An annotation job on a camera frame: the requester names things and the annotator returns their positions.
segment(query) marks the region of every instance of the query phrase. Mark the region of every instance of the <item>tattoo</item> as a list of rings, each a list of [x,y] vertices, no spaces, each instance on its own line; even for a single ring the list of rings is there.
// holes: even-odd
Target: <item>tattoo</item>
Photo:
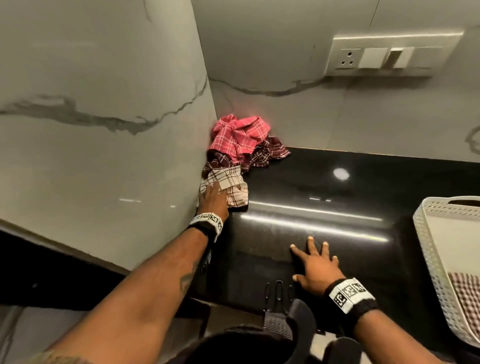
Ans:
[[[190,287],[190,283],[192,282],[193,275],[195,274],[195,271],[197,270],[198,263],[200,263],[199,260],[195,261],[193,263],[192,271],[190,273],[184,274],[183,276],[180,277],[180,292],[181,292],[181,294],[187,293],[187,290]]]

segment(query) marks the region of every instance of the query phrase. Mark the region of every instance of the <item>cloth pile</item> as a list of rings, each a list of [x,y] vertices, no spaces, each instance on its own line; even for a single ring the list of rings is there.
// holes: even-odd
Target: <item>cloth pile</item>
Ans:
[[[207,151],[200,192],[215,181],[227,190],[229,207],[248,204],[248,187],[242,174],[251,167],[266,167],[272,159],[283,159],[290,152],[270,126],[259,116],[237,119],[230,114],[220,118],[212,129],[213,142]]]
[[[480,339],[480,278],[467,273],[448,273],[468,325]]]

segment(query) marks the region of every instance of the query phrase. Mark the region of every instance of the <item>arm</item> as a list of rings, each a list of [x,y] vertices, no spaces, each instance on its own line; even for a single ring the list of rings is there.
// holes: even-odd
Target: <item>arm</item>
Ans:
[[[216,183],[202,196],[198,214],[228,217],[225,192]],[[125,278],[72,331],[53,344],[54,357],[81,356],[94,364],[151,364],[207,246],[196,228],[185,230]]]
[[[331,283],[345,276],[338,268],[338,258],[333,256],[330,260],[327,242],[322,245],[321,255],[313,237],[308,237],[307,244],[310,255],[295,245],[290,246],[305,265],[305,276],[296,274],[293,280],[309,292],[321,296]],[[360,317],[354,334],[377,364],[442,363],[380,310],[369,311]]]

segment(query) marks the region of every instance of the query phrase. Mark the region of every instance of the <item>black countertop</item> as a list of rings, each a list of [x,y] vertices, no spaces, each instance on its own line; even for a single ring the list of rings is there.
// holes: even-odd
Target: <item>black countertop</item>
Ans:
[[[302,267],[289,246],[305,249],[312,235],[318,243],[327,240],[344,274],[359,279],[428,349],[476,362],[480,350],[463,344],[446,324],[412,215],[429,196],[480,195],[480,163],[290,150],[290,157],[244,176],[248,210],[230,214],[189,295],[261,314],[266,283],[280,279],[309,304],[320,330],[338,333],[321,300],[292,281]]]

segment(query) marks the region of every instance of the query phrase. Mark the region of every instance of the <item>hand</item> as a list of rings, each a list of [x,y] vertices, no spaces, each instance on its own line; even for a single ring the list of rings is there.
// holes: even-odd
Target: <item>hand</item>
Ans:
[[[310,255],[298,249],[294,244],[290,246],[293,254],[298,256],[305,265],[305,275],[296,274],[293,276],[293,280],[300,283],[303,289],[321,296],[330,284],[337,279],[345,278],[345,276],[338,268],[338,258],[334,255],[330,260],[327,242],[323,243],[322,255],[318,253],[312,236],[308,237],[307,245]]]
[[[197,215],[205,212],[213,212],[215,215],[218,215],[223,222],[228,218],[227,192],[220,190],[219,182],[207,186],[205,192],[200,194]]]

